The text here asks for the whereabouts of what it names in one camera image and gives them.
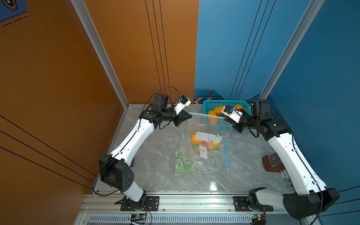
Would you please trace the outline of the blue zipper clear bag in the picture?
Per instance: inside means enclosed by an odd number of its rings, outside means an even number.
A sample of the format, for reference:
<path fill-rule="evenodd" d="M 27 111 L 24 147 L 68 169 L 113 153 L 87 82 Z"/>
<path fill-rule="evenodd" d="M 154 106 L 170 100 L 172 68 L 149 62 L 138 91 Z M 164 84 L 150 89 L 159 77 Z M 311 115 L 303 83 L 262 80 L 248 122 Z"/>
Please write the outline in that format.
<path fill-rule="evenodd" d="M 196 169 L 200 173 L 230 173 L 227 150 L 225 146 L 222 144 L 220 148 L 213 149 L 216 149 L 218 151 L 217 156 L 215 158 L 212 157 L 210 160 L 197 158 Z"/>

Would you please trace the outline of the aluminium corner post right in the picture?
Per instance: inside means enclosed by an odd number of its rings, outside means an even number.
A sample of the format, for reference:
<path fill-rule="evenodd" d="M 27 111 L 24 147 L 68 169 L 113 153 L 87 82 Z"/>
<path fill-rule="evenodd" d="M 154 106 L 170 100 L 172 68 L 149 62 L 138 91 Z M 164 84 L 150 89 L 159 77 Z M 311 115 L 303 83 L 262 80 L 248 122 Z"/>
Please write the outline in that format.
<path fill-rule="evenodd" d="M 304 11 L 300 21 L 298 22 L 292 36 L 290 37 L 281 57 L 279 58 L 274 70 L 272 71 L 268 81 L 266 82 L 259 99 L 267 99 L 270 92 L 274 88 L 276 82 L 283 73 L 285 67 L 290 61 L 299 43 L 306 34 L 308 28 L 322 7 L 324 0 L 311 0 Z"/>

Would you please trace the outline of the teal plastic basket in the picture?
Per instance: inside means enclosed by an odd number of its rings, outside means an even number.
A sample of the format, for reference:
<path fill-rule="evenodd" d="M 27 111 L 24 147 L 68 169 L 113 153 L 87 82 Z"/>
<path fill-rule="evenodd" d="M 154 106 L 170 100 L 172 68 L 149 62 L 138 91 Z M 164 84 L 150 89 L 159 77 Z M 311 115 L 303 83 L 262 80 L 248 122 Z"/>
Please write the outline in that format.
<path fill-rule="evenodd" d="M 209 111 L 214 111 L 218 107 L 230 105 L 232 107 L 241 106 L 245 109 L 247 114 L 251 115 L 251 108 L 245 100 L 216 100 L 207 99 L 203 102 L 203 113 L 207 114 Z"/>

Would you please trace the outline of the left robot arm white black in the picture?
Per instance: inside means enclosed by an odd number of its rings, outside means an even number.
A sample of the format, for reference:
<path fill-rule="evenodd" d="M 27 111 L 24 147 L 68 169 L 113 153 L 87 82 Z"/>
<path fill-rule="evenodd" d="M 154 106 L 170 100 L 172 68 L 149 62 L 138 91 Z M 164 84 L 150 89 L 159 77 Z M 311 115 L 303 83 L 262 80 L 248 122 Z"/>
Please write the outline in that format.
<path fill-rule="evenodd" d="M 167 106 L 170 99 L 167 94 L 155 93 L 154 102 L 142 110 L 134 128 L 124 141 L 109 155 L 104 154 L 99 159 L 101 181 L 119 190 L 138 210 L 146 204 L 146 191 L 136 184 L 135 175 L 130 168 L 136 153 L 162 122 L 173 122 L 175 126 L 179 126 L 192 118 L 192 115 L 184 110 L 191 104 L 189 98 L 180 96 L 176 105 Z"/>

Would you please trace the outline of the clear zip-top bag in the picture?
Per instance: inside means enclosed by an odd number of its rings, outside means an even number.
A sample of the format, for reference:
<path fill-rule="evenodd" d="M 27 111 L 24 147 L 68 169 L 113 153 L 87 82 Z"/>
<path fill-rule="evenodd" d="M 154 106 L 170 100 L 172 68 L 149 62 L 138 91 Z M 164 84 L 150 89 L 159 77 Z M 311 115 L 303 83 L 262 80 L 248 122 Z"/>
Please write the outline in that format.
<path fill-rule="evenodd" d="M 218 117 L 218 124 L 211 125 L 207 121 L 207 114 L 190 113 L 192 118 L 188 121 L 187 135 L 189 138 L 196 134 L 196 139 L 204 142 L 221 142 L 223 143 L 230 135 L 233 127 L 226 122 L 224 117 Z"/>

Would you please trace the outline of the clear labelled zip bag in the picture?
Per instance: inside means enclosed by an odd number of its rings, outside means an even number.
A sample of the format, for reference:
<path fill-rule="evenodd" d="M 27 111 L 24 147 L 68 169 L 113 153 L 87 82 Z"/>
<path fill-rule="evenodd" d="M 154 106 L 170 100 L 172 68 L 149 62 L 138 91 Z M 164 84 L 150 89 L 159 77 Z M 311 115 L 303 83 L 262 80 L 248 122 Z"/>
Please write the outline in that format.
<path fill-rule="evenodd" d="M 191 149 L 195 158 L 210 160 L 215 158 L 218 154 L 216 149 L 208 149 L 203 145 L 192 144 Z"/>

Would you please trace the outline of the yellow mango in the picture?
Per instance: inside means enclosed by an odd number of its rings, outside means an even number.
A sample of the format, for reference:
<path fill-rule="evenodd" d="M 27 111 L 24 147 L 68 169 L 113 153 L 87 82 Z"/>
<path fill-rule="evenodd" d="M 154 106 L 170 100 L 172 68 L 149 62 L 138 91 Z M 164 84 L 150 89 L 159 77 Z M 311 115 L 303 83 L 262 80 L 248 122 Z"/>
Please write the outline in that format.
<path fill-rule="evenodd" d="M 220 148 L 222 143 L 221 142 L 213 142 L 212 145 L 214 148 Z"/>

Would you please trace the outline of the red pink mango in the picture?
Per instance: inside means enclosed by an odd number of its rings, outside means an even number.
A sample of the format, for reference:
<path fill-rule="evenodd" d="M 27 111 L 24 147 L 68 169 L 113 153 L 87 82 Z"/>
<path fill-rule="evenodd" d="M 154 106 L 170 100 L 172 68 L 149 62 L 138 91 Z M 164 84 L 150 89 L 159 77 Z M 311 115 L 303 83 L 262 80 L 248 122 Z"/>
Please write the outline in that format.
<path fill-rule="evenodd" d="M 203 144 L 206 148 L 208 148 L 210 150 L 214 148 L 214 145 L 211 142 L 204 142 Z"/>

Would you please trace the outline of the aluminium corner post left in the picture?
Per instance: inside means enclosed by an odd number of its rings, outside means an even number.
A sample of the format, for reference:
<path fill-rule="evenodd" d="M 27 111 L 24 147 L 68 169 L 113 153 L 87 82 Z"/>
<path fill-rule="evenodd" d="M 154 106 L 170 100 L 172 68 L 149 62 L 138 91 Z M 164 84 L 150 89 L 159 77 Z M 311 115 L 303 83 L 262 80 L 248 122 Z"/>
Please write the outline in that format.
<path fill-rule="evenodd" d="M 123 88 L 121 87 L 116 72 L 111 64 L 111 61 L 108 57 L 105 47 L 101 41 L 101 38 L 98 34 L 95 24 L 91 18 L 91 15 L 85 5 L 85 2 L 83 0 L 71 0 L 71 2 L 118 96 L 118 99 L 120 100 L 123 108 L 127 110 L 129 103 L 127 101 Z"/>

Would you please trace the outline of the green printed zip bag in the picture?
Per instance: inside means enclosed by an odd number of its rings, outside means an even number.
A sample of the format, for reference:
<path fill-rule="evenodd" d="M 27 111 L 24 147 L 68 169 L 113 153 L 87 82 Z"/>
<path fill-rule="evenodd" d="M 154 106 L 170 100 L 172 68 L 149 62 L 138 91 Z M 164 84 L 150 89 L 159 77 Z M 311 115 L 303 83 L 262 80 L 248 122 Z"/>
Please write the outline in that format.
<path fill-rule="evenodd" d="M 175 175 L 184 175 L 195 171 L 195 161 L 186 151 L 178 149 L 175 155 Z"/>

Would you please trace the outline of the green circuit board left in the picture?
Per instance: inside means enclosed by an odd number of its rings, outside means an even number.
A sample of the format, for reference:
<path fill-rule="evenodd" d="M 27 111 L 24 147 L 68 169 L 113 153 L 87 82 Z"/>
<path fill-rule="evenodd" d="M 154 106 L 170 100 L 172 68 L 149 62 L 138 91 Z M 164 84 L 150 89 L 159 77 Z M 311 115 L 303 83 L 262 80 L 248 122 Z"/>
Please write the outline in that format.
<path fill-rule="evenodd" d="M 146 214 L 131 214 L 130 224 L 131 225 L 144 225 L 147 220 Z"/>

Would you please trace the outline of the right circuit board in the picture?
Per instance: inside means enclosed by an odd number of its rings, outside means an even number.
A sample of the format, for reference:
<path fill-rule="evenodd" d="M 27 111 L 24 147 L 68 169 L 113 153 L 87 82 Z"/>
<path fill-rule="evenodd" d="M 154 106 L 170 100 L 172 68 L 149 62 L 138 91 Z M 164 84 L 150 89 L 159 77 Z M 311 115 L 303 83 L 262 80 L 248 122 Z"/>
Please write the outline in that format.
<path fill-rule="evenodd" d="M 266 216 L 261 214 L 255 215 L 250 225 L 266 225 Z"/>

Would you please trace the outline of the aluminium corner post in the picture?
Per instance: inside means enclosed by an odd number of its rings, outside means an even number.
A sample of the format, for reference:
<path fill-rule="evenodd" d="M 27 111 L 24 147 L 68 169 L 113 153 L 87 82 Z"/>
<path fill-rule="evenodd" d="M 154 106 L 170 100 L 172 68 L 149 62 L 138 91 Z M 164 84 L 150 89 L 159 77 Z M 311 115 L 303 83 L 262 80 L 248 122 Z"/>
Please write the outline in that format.
<path fill-rule="evenodd" d="M 116 72 L 111 64 L 111 61 L 108 57 L 105 47 L 101 41 L 101 38 L 98 34 L 95 24 L 91 18 L 91 15 L 85 5 L 85 2 L 83 0 L 71 0 L 71 2 L 118 96 L 118 99 L 120 100 L 123 108 L 127 110 L 129 103 L 127 101 L 123 88 L 121 87 Z"/>
<path fill-rule="evenodd" d="M 290 37 L 281 57 L 279 58 L 274 70 L 272 71 L 268 81 L 266 82 L 259 99 L 267 99 L 270 92 L 274 88 L 276 82 L 283 73 L 285 67 L 290 61 L 299 43 L 306 34 L 308 28 L 322 7 L 324 0 L 311 0 L 304 11 L 300 21 L 298 22 L 292 36 Z"/>

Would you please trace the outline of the orange mango top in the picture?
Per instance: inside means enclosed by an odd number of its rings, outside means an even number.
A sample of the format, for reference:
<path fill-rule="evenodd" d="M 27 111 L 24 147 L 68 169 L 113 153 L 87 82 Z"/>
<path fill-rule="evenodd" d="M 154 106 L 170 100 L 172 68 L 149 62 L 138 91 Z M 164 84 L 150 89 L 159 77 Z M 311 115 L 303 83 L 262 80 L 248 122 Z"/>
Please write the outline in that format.
<path fill-rule="evenodd" d="M 216 108 L 214 108 L 214 113 L 217 115 L 217 116 L 220 116 L 220 115 L 223 115 L 223 108 L 224 108 L 224 106 L 219 106 L 219 107 L 216 107 Z"/>

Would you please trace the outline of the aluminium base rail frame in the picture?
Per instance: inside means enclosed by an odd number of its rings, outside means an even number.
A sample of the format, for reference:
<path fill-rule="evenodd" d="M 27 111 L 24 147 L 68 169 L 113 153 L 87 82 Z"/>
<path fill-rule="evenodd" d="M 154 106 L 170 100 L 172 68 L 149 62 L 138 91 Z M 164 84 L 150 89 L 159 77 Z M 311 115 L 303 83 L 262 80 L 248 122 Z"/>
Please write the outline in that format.
<path fill-rule="evenodd" d="M 131 214 L 146 214 L 145 225 L 250 225 L 257 214 L 266 217 L 267 225 L 309 225 L 314 219 L 311 216 L 299 221 L 276 207 L 258 212 L 235 208 L 234 198 L 246 198 L 245 192 L 150 191 L 147 196 L 159 198 L 156 211 L 131 211 L 120 202 L 121 194 L 87 195 L 75 224 L 130 225 Z"/>

